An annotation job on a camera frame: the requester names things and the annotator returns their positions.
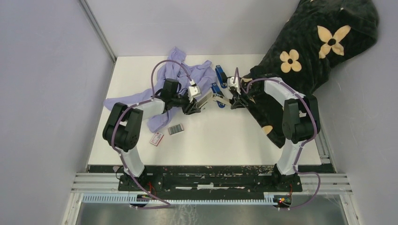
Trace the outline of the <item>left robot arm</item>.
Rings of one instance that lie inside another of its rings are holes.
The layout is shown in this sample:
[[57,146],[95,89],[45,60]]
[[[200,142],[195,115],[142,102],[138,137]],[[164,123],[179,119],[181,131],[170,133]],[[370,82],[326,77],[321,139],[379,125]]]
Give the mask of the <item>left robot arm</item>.
[[181,108],[185,115],[200,112],[196,100],[201,95],[200,87],[191,81],[184,94],[179,93],[181,88],[177,80],[168,78],[149,100],[131,106],[115,103],[105,123],[102,137],[118,153],[135,190],[143,190],[148,184],[147,177],[142,175],[145,166],[137,149],[142,121],[172,108]]

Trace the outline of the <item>beige and black stapler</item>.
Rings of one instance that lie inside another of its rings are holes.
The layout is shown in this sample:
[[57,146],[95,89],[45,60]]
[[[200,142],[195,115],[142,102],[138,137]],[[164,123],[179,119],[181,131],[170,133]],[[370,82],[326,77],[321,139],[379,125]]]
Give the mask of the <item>beige and black stapler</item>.
[[226,98],[225,96],[217,97],[214,93],[208,92],[204,97],[202,97],[197,103],[196,106],[200,109],[204,107],[205,104],[211,101],[220,101],[224,103],[226,106],[231,106],[230,99]]

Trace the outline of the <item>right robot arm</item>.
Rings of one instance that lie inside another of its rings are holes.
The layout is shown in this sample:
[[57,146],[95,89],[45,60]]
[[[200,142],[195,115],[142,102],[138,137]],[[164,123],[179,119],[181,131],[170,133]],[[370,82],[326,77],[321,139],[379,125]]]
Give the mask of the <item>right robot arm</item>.
[[318,101],[313,95],[297,92],[280,77],[255,79],[248,83],[246,89],[240,87],[236,77],[230,77],[227,87],[236,91],[235,99],[238,99],[249,94],[250,86],[260,81],[264,82],[264,92],[283,107],[282,131],[286,140],[271,186],[276,191],[284,191],[290,185],[288,176],[298,173],[297,164],[302,150],[320,131]]

